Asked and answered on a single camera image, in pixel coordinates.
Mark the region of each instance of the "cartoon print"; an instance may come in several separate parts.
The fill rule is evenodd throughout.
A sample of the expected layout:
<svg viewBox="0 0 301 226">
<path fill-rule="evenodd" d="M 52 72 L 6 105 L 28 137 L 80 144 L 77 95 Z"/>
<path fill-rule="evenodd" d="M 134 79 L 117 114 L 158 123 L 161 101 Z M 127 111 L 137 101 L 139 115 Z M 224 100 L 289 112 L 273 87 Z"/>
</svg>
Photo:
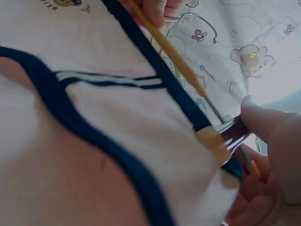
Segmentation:
<svg viewBox="0 0 301 226">
<path fill-rule="evenodd" d="M 295 27 L 293 27 L 291 24 L 289 24 L 286 29 L 283 31 L 284 34 L 286 34 L 287 36 L 289 36 L 291 34 L 291 32 L 293 32 L 293 30 L 295 30 Z"/>
<path fill-rule="evenodd" d="M 80 11 L 90 13 L 90 5 L 87 4 L 87 7 L 86 8 L 81 8 Z"/>
<path fill-rule="evenodd" d="M 213 81 L 215 81 L 213 75 L 210 74 L 203 65 L 201 65 L 199 68 L 204 71 Z"/>
<path fill-rule="evenodd" d="M 81 0 L 53 0 L 53 2 L 61 7 L 67 6 L 81 6 Z"/>
<path fill-rule="evenodd" d="M 206 84 L 205 76 L 197 74 L 197 73 L 196 73 L 196 75 L 197 75 L 199 83 L 206 89 L 207 84 Z"/>
<path fill-rule="evenodd" d="M 248 45 L 240 50 L 234 49 L 230 53 L 230 58 L 240 65 L 241 72 L 246 78 L 260 78 L 266 70 L 276 64 L 274 58 L 267 55 L 265 46 L 258 48 L 255 45 Z"/>
<path fill-rule="evenodd" d="M 205 36 L 207 36 L 207 32 L 202 33 L 199 29 L 196 29 L 194 33 L 196 35 L 192 35 L 191 38 L 197 41 L 202 41 L 204 40 Z"/>
<path fill-rule="evenodd" d="M 204 100 L 202 99 L 202 98 L 197 98 L 196 100 L 195 100 L 195 103 L 199 106 L 199 108 L 201 109 L 201 110 L 203 110 L 203 112 L 205 111 L 207 111 L 207 107 L 206 107 L 206 104 L 205 104 L 205 102 L 204 102 Z"/>
<path fill-rule="evenodd" d="M 230 92 L 233 92 L 234 86 L 237 85 L 237 82 L 235 81 L 227 81 L 227 88 Z"/>
<path fill-rule="evenodd" d="M 227 121 L 230 121 L 232 119 L 231 115 L 227 114 L 225 116 L 222 117 L 222 119 L 227 122 Z"/>
<path fill-rule="evenodd" d="M 198 6 L 199 4 L 199 0 L 189 0 L 186 5 L 189 7 L 189 8 L 195 8 L 196 6 Z"/>
</svg>

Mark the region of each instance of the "patterned fabric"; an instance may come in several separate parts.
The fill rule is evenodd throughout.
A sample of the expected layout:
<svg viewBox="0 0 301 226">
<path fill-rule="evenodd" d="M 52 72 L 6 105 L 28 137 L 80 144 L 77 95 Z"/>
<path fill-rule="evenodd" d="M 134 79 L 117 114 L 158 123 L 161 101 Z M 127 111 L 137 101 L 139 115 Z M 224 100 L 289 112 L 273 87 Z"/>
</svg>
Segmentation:
<svg viewBox="0 0 301 226">
<path fill-rule="evenodd" d="M 217 31 L 213 44 L 213 29 L 187 15 L 173 25 L 168 39 L 197 73 L 225 120 L 240 113 L 246 95 L 264 103 L 299 86 L 300 0 L 189 0 L 183 11 L 202 16 Z M 212 123 L 218 123 L 195 90 L 187 86 L 186 91 Z"/>
</svg>

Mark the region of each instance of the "white cloth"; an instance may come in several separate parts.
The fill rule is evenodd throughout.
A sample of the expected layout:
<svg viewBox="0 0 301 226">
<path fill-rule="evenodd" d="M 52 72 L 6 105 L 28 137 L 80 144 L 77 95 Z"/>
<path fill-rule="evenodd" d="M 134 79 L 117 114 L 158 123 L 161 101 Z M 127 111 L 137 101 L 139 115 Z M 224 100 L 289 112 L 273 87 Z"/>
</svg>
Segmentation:
<svg viewBox="0 0 301 226">
<path fill-rule="evenodd" d="M 148 225 L 120 167 L 54 120 L 20 66 L 0 58 L 0 71 L 1 225 Z M 220 225 L 239 181 L 218 168 L 165 89 L 80 82 L 67 93 L 88 122 L 147 166 L 177 225 Z"/>
</svg>

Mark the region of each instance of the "bare skin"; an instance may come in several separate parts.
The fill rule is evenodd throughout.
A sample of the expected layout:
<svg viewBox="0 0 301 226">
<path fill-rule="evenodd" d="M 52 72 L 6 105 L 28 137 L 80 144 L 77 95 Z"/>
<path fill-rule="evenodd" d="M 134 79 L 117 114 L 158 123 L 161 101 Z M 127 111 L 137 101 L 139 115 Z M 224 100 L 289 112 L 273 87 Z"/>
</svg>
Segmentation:
<svg viewBox="0 0 301 226">
<path fill-rule="evenodd" d="M 247 97 L 242 119 L 268 144 L 269 156 L 245 146 L 262 176 L 258 181 L 245 174 L 226 222 L 230 226 L 301 225 L 301 115 L 263 109 Z"/>
</svg>

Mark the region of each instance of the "navy blue piping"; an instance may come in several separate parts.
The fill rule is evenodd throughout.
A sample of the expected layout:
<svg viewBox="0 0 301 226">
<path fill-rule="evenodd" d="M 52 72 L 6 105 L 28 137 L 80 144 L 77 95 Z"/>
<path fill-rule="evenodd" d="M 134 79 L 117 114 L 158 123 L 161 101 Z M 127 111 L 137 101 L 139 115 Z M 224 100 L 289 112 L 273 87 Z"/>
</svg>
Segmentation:
<svg viewBox="0 0 301 226">
<path fill-rule="evenodd" d="M 124 170 L 132 181 L 151 225 L 174 226 L 171 212 L 155 178 L 147 168 L 120 145 L 88 124 L 76 111 L 55 73 L 39 59 L 18 50 L 0 47 L 0 57 L 16 60 L 26 71 L 45 106 L 68 130 L 101 148 Z"/>
</svg>

